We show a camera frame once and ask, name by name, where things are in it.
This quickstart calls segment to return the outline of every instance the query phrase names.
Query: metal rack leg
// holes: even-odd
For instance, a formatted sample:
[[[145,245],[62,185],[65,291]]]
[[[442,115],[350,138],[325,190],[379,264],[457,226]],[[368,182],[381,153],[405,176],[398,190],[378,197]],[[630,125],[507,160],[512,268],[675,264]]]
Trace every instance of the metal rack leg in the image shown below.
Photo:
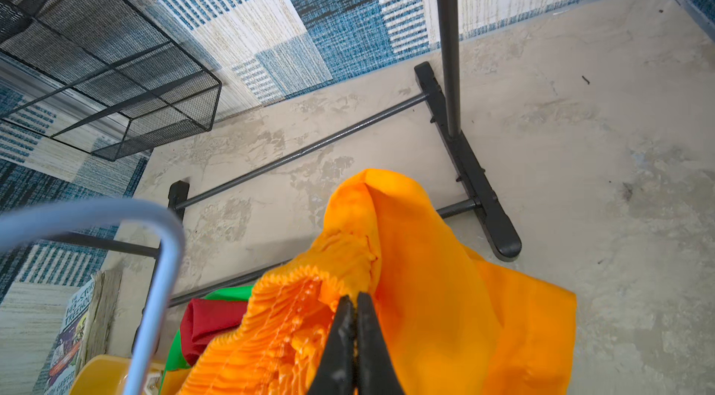
[[[427,94],[427,105],[439,129],[442,142],[444,142],[449,156],[452,158],[452,163],[457,169],[457,174],[461,178],[464,190],[470,199],[479,202],[475,206],[474,212],[482,224],[492,251],[502,261],[516,259],[521,252],[521,239],[514,229],[514,224],[501,207],[501,203],[491,188],[484,169],[474,156],[464,133],[460,132],[456,138],[449,136],[445,97],[442,95],[442,89],[437,83],[430,63],[424,62],[417,65],[415,74],[422,91]]]
[[[186,212],[186,209],[176,209],[177,204],[183,203],[186,201],[186,198],[189,197],[189,183],[185,181],[177,181],[174,184],[169,187],[169,204],[167,205],[167,208],[171,211],[174,211],[176,215],[179,217],[179,220],[183,223],[184,222],[184,212]],[[154,269],[152,269],[152,280],[149,282],[149,288],[152,287],[154,284],[154,275],[156,274],[156,266],[159,264],[159,257],[161,256],[162,253],[162,244],[159,243],[159,256],[156,257],[156,260],[154,262]],[[147,308],[147,301],[144,301],[144,308]],[[134,340],[137,340],[137,334],[139,332],[139,328],[134,332]],[[156,344],[155,344],[155,349],[154,352],[156,352],[156,348],[159,347],[159,338],[156,338]],[[131,345],[131,350],[134,350],[134,344]]]

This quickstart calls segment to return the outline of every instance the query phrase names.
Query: orange costume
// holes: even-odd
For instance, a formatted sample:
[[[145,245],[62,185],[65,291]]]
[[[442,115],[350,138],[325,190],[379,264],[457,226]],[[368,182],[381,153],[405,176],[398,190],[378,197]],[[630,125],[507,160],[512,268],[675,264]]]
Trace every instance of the orange costume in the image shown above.
[[[340,297],[359,292],[407,395],[566,393],[576,296],[488,263],[419,184],[381,170],[338,187],[320,236],[258,281],[241,326],[209,344],[180,393],[304,394]]]

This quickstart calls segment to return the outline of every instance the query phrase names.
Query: horizontal metal bar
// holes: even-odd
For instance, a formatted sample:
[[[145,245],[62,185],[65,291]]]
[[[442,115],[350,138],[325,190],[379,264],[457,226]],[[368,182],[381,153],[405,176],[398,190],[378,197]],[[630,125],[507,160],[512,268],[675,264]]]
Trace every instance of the horizontal metal bar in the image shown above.
[[[156,258],[159,256],[159,248],[150,248],[134,243],[123,241],[100,239],[83,233],[68,232],[60,235],[48,237],[45,240],[58,241],[60,243],[72,244],[75,246],[85,246],[88,248],[104,249],[105,251],[124,252],[135,256]]]
[[[404,111],[408,109],[409,107],[412,107],[414,105],[417,105],[418,103],[424,101],[424,99],[427,96],[424,93],[418,94],[415,97],[408,98],[406,101],[402,103],[398,103],[395,106],[391,106],[388,109],[381,111],[378,114],[373,115],[370,118],[365,119],[364,121],[355,123],[354,125],[351,125],[343,130],[338,131],[335,134],[332,134],[331,136],[328,136],[324,139],[318,140],[316,143],[312,143],[309,146],[300,149],[298,151],[295,151],[291,153],[288,156],[284,156],[281,159],[274,160],[272,163],[266,164],[263,167],[258,167],[257,169],[250,171],[246,173],[245,175],[241,175],[238,178],[232,179],[228,181],[227,183],[223,183],[217,187],[214,187],[208,191],[205,191],[203,194],[198,194],[196,196],[193,196],[192,198],[187,199],[183,203],[177,204],[177,209],[184,209],[192,204],[196,204],[200,201],[205,200],[206,198],[211,198],[214,195],[218,195],[223,191],[226,191],[230,189],[231,187],[235,187],[236,185],[239,185],[241,183],[245,183],[249,179],[253,179],[256,176],[263,175],[264,173],[273,170],[274,168],[280,167],[284,164],[287,164],[291,162],[292,160],[298,159],[301,156],[305,156],[309,153],[312,153],[313,151],[322,149],[325,146],[330,145],[331,143],[335,142],[336,140],[340,140],[346,136],[349,136],[356,131],[360,131],[363,128],[367,128],[373,123],[380,122],[386,118],[389,118],[391,115],[397,114],[401,111]]]
[[[266,274],[271,269],[277,268],[278,266],[285,265],[289,261],[290,260],[282,261],[279,264],[266,266],[265,268],[257,269],[256,271],[251,271],[246,274],[237,275],[236,277],[231,277],[228,280],[214,283],[213,285],[205,286],[204,288],[195,289],[192,292],[179,294],[177,296],[172,297],[171,300],[169,300],[169,308],[171,308],[173,306],[182,305],[184,303],[189,303],[189,301],[191,301],[191,299],[198,299],[200,297],[206,296],[209,293],[215,292],[216,290],[221,289],[221,288],[232,288],[233,286],[241,286],[241,285],[245,285],[246,283],[253,282],[255,280],[258,280],[263,274]]]
[[[470,198],[469,200],[460,201],[459,203],[454,203],[452,205],[438,209],[437,213],[443,218],[449,218],[451,216],[459,215],[460,213],[469,212],[481,206],[475,198]]]

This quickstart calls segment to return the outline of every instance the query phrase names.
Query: red fabric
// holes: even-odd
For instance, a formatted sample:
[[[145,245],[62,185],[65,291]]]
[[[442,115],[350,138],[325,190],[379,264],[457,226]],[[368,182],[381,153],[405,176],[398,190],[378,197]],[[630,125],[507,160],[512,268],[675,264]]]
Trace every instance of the red fabric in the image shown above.
[[[181,351],[190,366],[196,364],[211,340],[241,324],[248,302],[192,299],[181,320]]]

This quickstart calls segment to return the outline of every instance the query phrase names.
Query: wire shelf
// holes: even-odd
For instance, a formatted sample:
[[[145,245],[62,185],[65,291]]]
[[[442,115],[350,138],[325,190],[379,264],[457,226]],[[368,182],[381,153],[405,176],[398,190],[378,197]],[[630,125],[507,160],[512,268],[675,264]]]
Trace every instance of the wire shelf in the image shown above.
[[[21,134],[116,160],[213,126],[221,82],[127,0],[0,0],[0,53],[54,84],[0,114]],[[23,123],[48,108],[72,111]],[[115,136],[87,141],[109,125]]]

